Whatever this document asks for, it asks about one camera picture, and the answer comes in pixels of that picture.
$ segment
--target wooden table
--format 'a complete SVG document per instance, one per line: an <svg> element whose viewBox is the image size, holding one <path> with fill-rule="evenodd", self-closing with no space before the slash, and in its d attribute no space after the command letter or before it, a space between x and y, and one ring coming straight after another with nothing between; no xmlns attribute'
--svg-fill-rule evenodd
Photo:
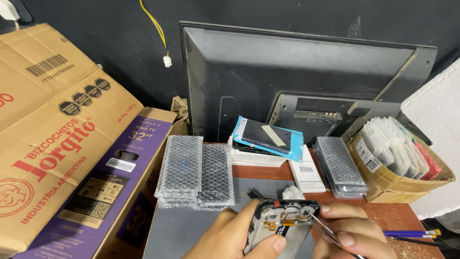
<svg viewBox="0 0 460 259"><path fill-rule="evenodd" d="M310 153L314 158L315 155L312 149L310 149ZM232 166L232 171L233 177L294 181L294 176L288 162L284 162L281 167L234 165ZM320 204L341 202L361 207L366 211L369 218L374 219L380 225L382 230L425 230L409 204L367 203L366 200L339 200L334 197L332 192L305 194L305 197L308 200L317 200ZM313 240L317 242L319 231L313 228L312 235ZM436 247L396 241L389 238L387 240L396 250L399 259L444 259Z"/></svg>

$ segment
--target yellow wire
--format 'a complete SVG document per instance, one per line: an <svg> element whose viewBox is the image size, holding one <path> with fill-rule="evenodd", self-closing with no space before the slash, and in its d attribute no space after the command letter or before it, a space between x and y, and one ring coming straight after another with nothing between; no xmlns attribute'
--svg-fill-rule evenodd
<svg viewBox="0 0 460 259"><path fill-rule="evenodd" d="M142 2L142 0L139 0L139 2L141 4L141 7L144 10L144 12L150 17L150 20L152 20L153 24L155 25L158 33L160 34L161 40L163 41L163 44L165 45L165 48L166 48L166 40L165 40L165 35L163 33L163 29L161 28L161 26L157 22L157 20L155 20L155 18L153 18L153 16L149 13L149 11L147 11L147 9L145 8L144 3ZM166 56L169 57L168 49L166 49Z"/></svg>

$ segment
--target cardboard box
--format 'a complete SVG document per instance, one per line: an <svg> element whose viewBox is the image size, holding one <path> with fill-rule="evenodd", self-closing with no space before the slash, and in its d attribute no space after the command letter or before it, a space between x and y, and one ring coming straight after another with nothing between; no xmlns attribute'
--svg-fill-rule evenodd
<svg viewBox="0 0 460 259"><path fill-rule="evenodd" d="M423 143L422 140L417 136L414 137L442 168L442 171L433 181L401 177L390 171L384 165L375 167L375 163L370 162L374 156L372 154L368 156L370 152L364 144L364 141L362 141L361 133L357 133L347 142L348 151L350 151L351 157L355 161L358 170L361 172L362 178L369 187L369 191L365 196L368 202L411 203L427 195L431 190L455 181L455 175L446 163L444 163L429 146ZM364 160L366 162L363 162L359 154L365 157Z"/></svg>
<svg viewBox="0 0 460 259"><path fill-rule="evenodd" d="M0 35L0 258L26 250L142 105L47 24Z"/></svg>
<svg viewBox="0 0 460 259"><path fill-rule="evenodd" d="M142 111L14 259L142 258L166 138L187 132L182 121L172 126L175 118L174 112Z"/></svg>

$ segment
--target tweezers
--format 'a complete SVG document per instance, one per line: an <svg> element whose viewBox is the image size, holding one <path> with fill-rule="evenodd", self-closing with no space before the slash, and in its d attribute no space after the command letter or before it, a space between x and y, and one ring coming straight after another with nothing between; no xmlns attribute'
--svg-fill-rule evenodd
<svg viewBox="0 0 460 259"><path fill-rule="evenodd" d="M315 220L316 222L319 222L319 224L321 224L321 226L323 226L325 229L327 229L330 233L327 233L326 231L322 230L322 228L318 227L312 220L310 220L309 218L307 218L308 222L310 222L315 228L317 228L321 233L323 233L325 236L327 236L332 242L334 242L334 244L339 245L339 242L337 242L337 240L332 236L332 235L335 235L334 231L332 231L330 228L328 228L325 224L323 224L323 222L321 222L317 217L315 217L315 215L313 215L312 213L310 213L310 211L308 210L305 210L306 212L308 212L308 214L310 214ZM348 252L349 254L351 254L354 258L356 259L368 259L362 255L359 255L359 254L354 254L354 253L350 253Z"/></svg>

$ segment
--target gray silicone mat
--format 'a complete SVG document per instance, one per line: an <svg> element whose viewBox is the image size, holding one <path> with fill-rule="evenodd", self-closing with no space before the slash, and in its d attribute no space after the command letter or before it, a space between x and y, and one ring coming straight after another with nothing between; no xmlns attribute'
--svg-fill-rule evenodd
<svg viewBox="0 0 460 259"><path fill-rule="evenodd" d="M249 178L233 178L235 194L244 194L256 188L264 195L278 195L285 187L295 185L293 181L278 181ZM235 196L235 211L240 211L249 199ZM157 208L145 247L143 259L178 259L200 239L220 212L194 211L187 208ZM311 259L313 239L308 235L295 258Z"/></svg>

